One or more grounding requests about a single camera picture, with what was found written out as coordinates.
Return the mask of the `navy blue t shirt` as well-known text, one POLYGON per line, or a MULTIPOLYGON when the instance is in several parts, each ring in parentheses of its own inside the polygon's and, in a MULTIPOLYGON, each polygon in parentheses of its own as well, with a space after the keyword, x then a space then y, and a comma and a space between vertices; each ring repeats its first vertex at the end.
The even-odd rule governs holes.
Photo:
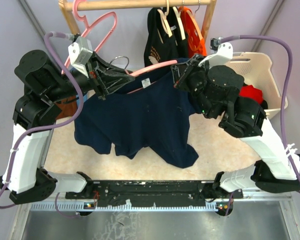
POLYGON ((190 116, 198 113, 191 96, 176 89, 169 67, 139 75, 115 93, 91 96, 74 122, 74 139, 101 155, 111 148, 133 159, 151 148, 166 163, 188 168, 198 153, 188 143, 190 116))

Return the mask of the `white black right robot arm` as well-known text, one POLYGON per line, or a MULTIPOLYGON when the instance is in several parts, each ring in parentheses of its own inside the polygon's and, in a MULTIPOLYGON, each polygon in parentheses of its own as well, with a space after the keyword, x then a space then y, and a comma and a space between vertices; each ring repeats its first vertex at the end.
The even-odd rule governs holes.
POLYGON ((265 110, 254 99, 240 96, 244 78, 227 66, 229 57, 196 54, 171 66, 174 87, 188 92, 207 119, 220 119, 219 127, 250 146, 259 156, 252 165, 219 172, 212 185, 214 194, 257 187, 268 193, 300 191, 300 154, 284 146, 265 110))

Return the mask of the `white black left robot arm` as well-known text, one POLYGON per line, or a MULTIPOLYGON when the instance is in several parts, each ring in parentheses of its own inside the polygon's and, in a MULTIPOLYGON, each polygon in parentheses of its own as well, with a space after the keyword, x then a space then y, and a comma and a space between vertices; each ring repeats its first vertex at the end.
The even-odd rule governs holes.
POLYGON ((0 176, 0 189, 10 192, 13 205, 40 202, 56 192, 91 197, 94 186, 86 175, 53 176, 40 166, 48 136, 59 127, 56 119, 61 108, 57 102, 74 96, 82 100, 91 90, 104 99, 135 77, 96 53, 88 56, 83 72, 74 69, 61 73, 42 50, 27 52, 14 72, 25 90, 15 104, 13 143, 6 172, 0 176))

